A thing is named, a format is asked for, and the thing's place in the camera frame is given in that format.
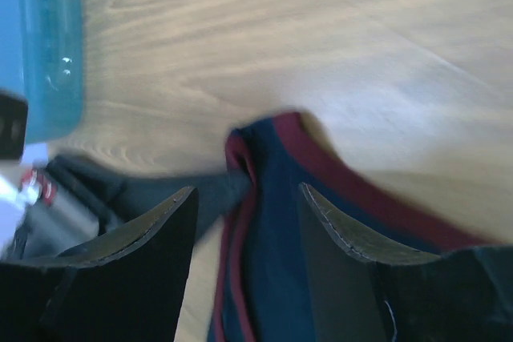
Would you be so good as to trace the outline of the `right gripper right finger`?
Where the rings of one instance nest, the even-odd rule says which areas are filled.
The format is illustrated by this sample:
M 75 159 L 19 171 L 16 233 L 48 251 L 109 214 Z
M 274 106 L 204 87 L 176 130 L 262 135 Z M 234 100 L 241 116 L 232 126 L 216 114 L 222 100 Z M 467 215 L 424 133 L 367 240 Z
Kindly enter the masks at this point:
M 511 340 L 511 247 L 435 255 L 367 227 L 308 184 L 300 192 L 317 340 Z

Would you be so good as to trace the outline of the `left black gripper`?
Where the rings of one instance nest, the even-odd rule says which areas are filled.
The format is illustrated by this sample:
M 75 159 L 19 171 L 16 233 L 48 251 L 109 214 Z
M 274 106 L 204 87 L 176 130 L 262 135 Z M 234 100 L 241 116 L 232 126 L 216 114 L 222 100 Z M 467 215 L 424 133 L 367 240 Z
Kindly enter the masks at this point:
M 111 201 L 127 180 L 83 155 L 57 155 L 25 171 L 26 208 L 15 231 L 15 256 L 58 255 L 124 223 Z

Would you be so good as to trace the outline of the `navy blue tank top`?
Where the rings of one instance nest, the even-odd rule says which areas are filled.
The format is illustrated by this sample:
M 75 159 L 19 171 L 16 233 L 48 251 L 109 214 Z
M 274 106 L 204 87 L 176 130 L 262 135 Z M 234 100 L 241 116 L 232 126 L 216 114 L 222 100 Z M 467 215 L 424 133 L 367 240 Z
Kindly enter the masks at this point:
M 251 187 L 224 223 L 210 341 L 311 341 L 313 317 L 298 221 L 301 183 L 383 235 L 440 253 L 484 245 L 444 219 L 373 185 L 325 151 L 289 111 L 233 130 L 228 167 Z

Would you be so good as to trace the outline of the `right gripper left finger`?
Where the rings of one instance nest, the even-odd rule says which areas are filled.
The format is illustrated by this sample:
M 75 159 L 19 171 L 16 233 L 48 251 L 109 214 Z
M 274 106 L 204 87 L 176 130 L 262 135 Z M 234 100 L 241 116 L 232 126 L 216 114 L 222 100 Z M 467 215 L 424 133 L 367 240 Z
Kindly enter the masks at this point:
M 45 341 L 172 341 L 184 298 L 199 194 L 185 187 L 79 253 L 31 260 L 30 327 Z

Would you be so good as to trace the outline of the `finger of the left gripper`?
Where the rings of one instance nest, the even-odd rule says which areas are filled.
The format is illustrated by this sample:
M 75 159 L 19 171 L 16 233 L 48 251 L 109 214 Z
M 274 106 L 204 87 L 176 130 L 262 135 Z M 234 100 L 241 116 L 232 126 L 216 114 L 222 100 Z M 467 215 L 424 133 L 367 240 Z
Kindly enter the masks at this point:
M 182 175 L 156 179 L 128 179 L 119 194 L 119 214 L 133 219 L 152 209 L 184 187 L 199 193 L 196 237 L 202 237 L 248 194 L 252 182 L 243 171 L 223 171 L 209 175 Z

